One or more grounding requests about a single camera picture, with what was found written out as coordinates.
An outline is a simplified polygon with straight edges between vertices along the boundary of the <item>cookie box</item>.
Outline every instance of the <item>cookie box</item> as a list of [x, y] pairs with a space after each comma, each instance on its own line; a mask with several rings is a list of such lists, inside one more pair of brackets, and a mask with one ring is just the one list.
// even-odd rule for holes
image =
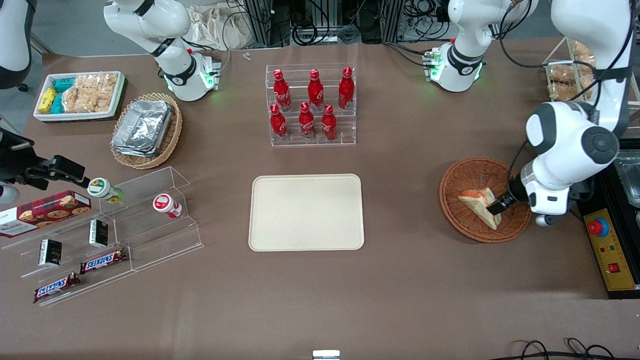
[[122, 94], [122, 89], [125, 83], [125, 76], [120, 71], [104, 71], [110, 74], [116, 74], [118, 79], [116, 80], [116, 87], [113, 90], [113, 96], [111, 97], [111, 104], [109, 105], [108, 111], [101, 111], [95, 113], [62, 113], [62, 114], [45, 114], [38, 110], [37, 104], [40, 104], [42, 100], [42, 96], [47, 91], [50, 86], [53, 86], [53, 83], [57, 79], [67, 79], [67, 78], [76, 78], [78, 75], [97, 75], [101, 72], [69, 72], [66, 74], [51, 74], [47, 75], [42, 83], [42, 90], [40, 91], [40, 95], [38, 96], [38, 101], [36, 102], [36, 107], [33, 110], [33, 117], [42, 121], [42, 122], [83, 122], [83, 121], [95, 121], [95, 120], [109, 120], [108, 118], [115, 115], [116, 110], [118, 109], [118, 105], [120, 102], [120, 96]]
[[91, 200], [72, 190], [0, 212], [0, 236], [13, 238], [91, 211]]

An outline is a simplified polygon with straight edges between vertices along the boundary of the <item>red button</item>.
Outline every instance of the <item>red button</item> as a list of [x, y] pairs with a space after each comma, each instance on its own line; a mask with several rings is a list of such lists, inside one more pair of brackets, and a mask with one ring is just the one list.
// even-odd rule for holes
[[620, 272], [618, 264], [609, 264], [609, 272]]
[[589, 232], [593, 235], [600, 235], [604, 231], [604, 226], [601, 222], [594, 220], [587, 225]]

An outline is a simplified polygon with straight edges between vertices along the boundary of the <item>bread slice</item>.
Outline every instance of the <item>bread slice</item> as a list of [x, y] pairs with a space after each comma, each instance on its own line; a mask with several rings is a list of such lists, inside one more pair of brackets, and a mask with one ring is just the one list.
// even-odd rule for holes
[[502, 221], [502, 215], [492, 215], [486, 209], [495, 201], [495, 196], [489, 188], [480, 190], [467, 190], [458, 197], [465, 205], [471, 209], [488, 227], [496, 230]]

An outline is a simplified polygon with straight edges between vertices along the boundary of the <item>bottle with green cap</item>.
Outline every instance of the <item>bottle with green cap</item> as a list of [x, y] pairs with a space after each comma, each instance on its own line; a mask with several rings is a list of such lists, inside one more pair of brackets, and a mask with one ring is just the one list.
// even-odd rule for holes
[[89, 192], [89, 195], [112, 204], [120, 202], [122, 197], [124, 197], [121, 189], [111, 185], [111, 183], [103, 177], [96, 177], [91, 180], [86, 190]]

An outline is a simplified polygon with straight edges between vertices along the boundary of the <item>coca-cola bottle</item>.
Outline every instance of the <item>coca-cola bottle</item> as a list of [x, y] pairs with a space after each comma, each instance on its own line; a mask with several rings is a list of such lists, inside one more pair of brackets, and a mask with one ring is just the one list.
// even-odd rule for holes
[[311, 112], [321, 113], [324, 108], [324, 86], [320, 82], [320, 73], [317, 69], [312, 69], [309, 77], [311, 78], [308, 86]]
[[279, 142], [287, 141], [289, 139], [289, 130], [287, 129], [287, 121], [284, 119], [284, 115], [280, 113], [280, 108], [277, 104], [273, 104], [269, 110], [271, 112], [271, 128], [276, 140]]
[[356, 86], [351, 78], [352, 75], [353, 69], [351, 67], [347, 66], [342, 70], [342, 80], [340, 80], [338, 87], [338, 106], [343, 110], [353, 110], [353, 92]]
[[291, 92], [289, 91], [289, 84], [287, 84], [284, 75], [282, 75], [282, 70], [274, 70], [273, 79], [276, 81], [273, 85], [273, 92], [276, 95], [276, 102], [280, 106], [280, 110], [284, 112], [291, 111]]
[[300, 104], [300, 129], [302, 137], [306, 140], [313, 140], [316, 137], [316, 129], [314, 129], [314, 115], [309, 112], [309, 103], [303, 101]]
[[335, 130], [336, 120], [333, 114], [333, 106], [327, 104], [324, 106], [324, 115], [322, 116], [322, 132], [327, 141], [334, 141], [336, 136]]

